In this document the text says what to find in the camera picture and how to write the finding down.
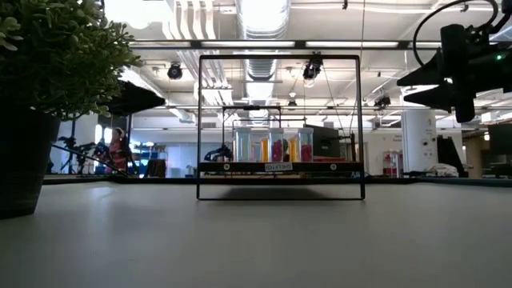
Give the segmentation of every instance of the ceiling light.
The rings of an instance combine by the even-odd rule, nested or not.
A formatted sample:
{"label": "ceiling light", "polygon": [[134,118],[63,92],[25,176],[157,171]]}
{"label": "ceiling light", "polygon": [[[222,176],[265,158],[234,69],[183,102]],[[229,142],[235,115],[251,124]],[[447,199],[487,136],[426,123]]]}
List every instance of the ceiling light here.
{"label": "ceiling light", "polygon": [[262,52],[262,51],[233,51],[233,55],[290,55],[291,52],[283,52],[283,51],[271,51],[271,52]]}
{"label": "ceiling light", "polygon": [[165,48],[165,47],[179,47],[179,48],[188,48],[190,47],[190,42],[188,41],[144,41],[137,40],[130,42],[130,48],[132,49],[144,49],[144,48]]}
{"label": "ceiling light", "polygon": [[440,42],[416,42],[417,48],[441,47]]}
{"label": "ceiling light", "polygon": [[308,41],[306,47],[333,47],[333,48],[379,48],[379,47],[396,47],[398,42],[392,41]]}
{"label": "ceiling light", "polygon": [[204,47],[293,47],[295,41],[204,41]]}
{"label": "ceiling light", "polygon": [[157,131],[157,130],[163,130],[163,128],[132,128],[132,130],[139,130],[139,131]]}

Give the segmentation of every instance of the ceiling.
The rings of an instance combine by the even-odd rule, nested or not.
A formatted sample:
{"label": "ceiling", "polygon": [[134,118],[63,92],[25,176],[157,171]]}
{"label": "ceiling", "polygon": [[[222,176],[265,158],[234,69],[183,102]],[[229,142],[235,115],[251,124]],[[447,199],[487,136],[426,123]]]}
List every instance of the ceiling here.
{"label": "ceiling", "polygon": [[[271,0],[260,1],[262,5]],[[166,73],[172,62],[181,62],[180,53],[182,50],[170,49],[169,40],[163,32],[162,26],[169,21],[173,15],[165,13],[167,1],[143,1],[130,0],[133,5],[126,5],[126,0],[105,0],[107,17],[111,20],[121,21],[128,24],[128,31],[137,40],[151,40],[160,42],[161,49],[151,50],[135,49],[135,53],[141,56],[144,66],[138,70],[140,75],[154,84],[169,104],[195,106],[198,100],[194,97],[194,83],[196,80],[189,69],[182,63],[183,77],[180,80],[169,80]],[[181,4],[176,1],[178,15],[181,13]],[[194,16],[192,1],[185,1],[189,9],[189,28],[192,31],[192,18]],[[202,31],[205,31],[205,3],[200,1]],[[439,8],[448,2],[429,0],[372,0],[348,1],[348,9],[342,9],[340,1],[320,0],[293,0],[291,1],[291,12],[288,29],[285,39],[290,40],[351,40],[351,41],[399,41],[411,40],[414,29],[419,22],[428,15],[428,10]],[[462,6],[456,6],[454,11],[442,12],[432,18],[422,28],[418,36],[423,41],[438,41],[439,29],[443,26],[458,23],[464,26],[479,25],[491,15],[490,6],[485,2],[468,2],[469,9],[461,12]],[[215,0],[214,5],[214,32],[218,39],[240,39],[236,15],[235,1]],[[181,16],[177,19],[181,25]],[[507,33],[509,26],[503,29],[505,33],[500,34],[495,41],[509,41]],[[236,54],[241,51],[219,50],[220,54]],[[280,53],[284,54],[311,54],[311,50],[286,50],[283,48]],[[396,79],[403,76],[407,71],[418,68],[412,51],[403,50],[322,50],[322,54],[352,54],[361,57],[361,95],[365,105],[372,106],[376,97],[388,94],[391,98],[391,105],[405,105],[402,103],[402,91],[396,87]],[[425,62],[434,55],[434,51],[420,51],[420,58]],[[320,73],[315,84],[311,88],[304,86],[302,70],[306,60],[281,60],[278,62],[277,73],[274,79],[272,96],[267,102],[269,105],[287,105],[288,101],[294,99],[298,106],[332,106],[338,105],[340,111],[332,110],[308,110],[308,114],[323,115],[350,114],[357,93],[356,70],[354,61],[348,60],[325,60],[323,72]],[[226,79],[232,89],[231,97],[235,104],[244,104],[249,100],[245,90],[246,74],[244,63],[239,60],[223,60],[222,67]],[[480,95],[475,105],[502,106],[507,110],[512,102],[508,94],[500,90]],[[286,111],[285,114],[305,113],[304,110]],[[366,110],[365,114],[377,114],[372,110]],[[155,109],[141,112],[142,117],[173,117],[168,110]]]}

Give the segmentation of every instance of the glass container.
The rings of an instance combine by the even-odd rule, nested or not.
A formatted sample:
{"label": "glass container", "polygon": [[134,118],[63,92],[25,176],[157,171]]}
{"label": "glass container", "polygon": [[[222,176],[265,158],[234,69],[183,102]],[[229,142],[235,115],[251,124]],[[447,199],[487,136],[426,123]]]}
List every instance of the glass container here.
{"label": "glass container", "polygon": [[284,154],[283,128],[269,129],[269,156],[271,162],[282,162]]}
{"label": "glass container", "polygon": [[301,157],[298,151],[298,134],[290,138],[290,140],[288,140],[288,143],[290,144],[290,161],[300,162]]}
{"label": "glass container", "polygon": [[269,139],[262,139],[262,162],[269,161]]}
{"label": "glass container", "polygon": [[301,162],[313,161],[313,128],[298,130],[298,149]]}
{"label": "glass container", "polygon": [[237,127],[234,129],[236,162],[250,162],[251,141],[250,128]]}

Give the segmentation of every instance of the ceiling duct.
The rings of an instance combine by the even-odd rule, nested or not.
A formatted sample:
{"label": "ceiling duct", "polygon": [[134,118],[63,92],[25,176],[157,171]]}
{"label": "ceiling duct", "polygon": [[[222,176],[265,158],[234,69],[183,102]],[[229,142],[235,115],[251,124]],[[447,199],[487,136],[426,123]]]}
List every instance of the ceiling duct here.
{"label": "ceiling duct", "polygon": [[[244,40],[283,39],[290,20],[291,0],[237,0],[238,29]],[[251,59],[245,61],[246,93],[250,103],[261,105],[272,97],[277,60]],[[267,112],[251,111],[252,118],[266,117]]]}

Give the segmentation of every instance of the monitor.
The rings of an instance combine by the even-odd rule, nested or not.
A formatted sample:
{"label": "monitor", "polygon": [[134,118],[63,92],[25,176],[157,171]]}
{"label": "monitor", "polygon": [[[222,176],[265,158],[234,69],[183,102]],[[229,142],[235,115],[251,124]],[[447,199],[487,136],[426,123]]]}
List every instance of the monitor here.
{"label": "monitor", "polygon": [[512,124],[489,125],[490,152],[512,154]]}
{"label": "monitor", "polygon": [[339,132],[337,129],[313,125],[304,125],[313,128],[313,156],[340,158]]}

